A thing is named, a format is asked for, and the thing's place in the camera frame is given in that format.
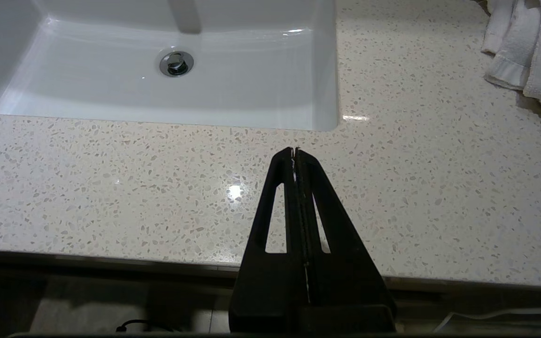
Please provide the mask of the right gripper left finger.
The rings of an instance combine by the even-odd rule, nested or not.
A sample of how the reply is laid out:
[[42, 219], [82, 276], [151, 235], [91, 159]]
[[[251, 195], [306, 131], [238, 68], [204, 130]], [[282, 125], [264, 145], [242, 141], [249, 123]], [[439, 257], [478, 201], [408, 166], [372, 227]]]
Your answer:
[[[309, 305], [309, 218], [299, 154], [298, 148], [284, 148], [270, 162], [234, 288], [240, 304]], [[269, 253], [266, 245], [279, 186], [284, 189], [286, 252]]]

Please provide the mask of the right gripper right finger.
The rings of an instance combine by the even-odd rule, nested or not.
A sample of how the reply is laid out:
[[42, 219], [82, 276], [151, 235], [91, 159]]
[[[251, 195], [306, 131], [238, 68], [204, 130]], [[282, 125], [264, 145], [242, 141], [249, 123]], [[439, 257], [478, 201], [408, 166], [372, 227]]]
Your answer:
[[301, 149], [298, 190], [313, 304], [394, 308], [391, 293], [322, 165]]

